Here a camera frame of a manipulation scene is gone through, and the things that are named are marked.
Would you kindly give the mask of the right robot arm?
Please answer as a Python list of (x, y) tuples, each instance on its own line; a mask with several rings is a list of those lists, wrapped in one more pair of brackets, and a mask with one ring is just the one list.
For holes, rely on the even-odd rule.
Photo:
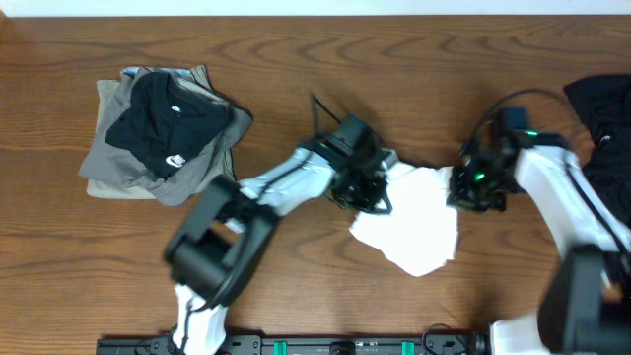
[(490, 144), (479, 128), (463, 144), (448, 205), (503, 212), (508, 195), (523, 192), (561, 257), (535, 314), (490, 325), (488, 353), (629, 353), (629, 228), (599, 199), (562, 135), (531, 129), (522, 107), (493, 108), (482, 123)]

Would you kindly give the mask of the white t-shirt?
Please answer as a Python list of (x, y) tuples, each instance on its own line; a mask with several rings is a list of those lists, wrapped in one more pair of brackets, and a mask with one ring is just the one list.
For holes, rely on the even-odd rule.
[(458, 239), (457, 211), (447, 204), (452, 172), (451, 167), (392, 164), (386, 173), (391, 211), (358, 213), (350, 233), (411, 276), (445, 266), (455, 258)]

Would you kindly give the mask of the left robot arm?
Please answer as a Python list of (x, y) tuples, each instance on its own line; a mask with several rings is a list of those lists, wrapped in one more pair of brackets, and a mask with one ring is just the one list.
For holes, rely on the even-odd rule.
[(316, 133), (258, 177), (214, 178), (164, 251), (178, 298), (170, 353), (219, 350), (228, 307), (252, 278), (282, 219), (304, 202), (329, 195), (342, 208), (390, 213), (386, 176), (397, 160), (369, 125), (349, 115), (335, 131)]

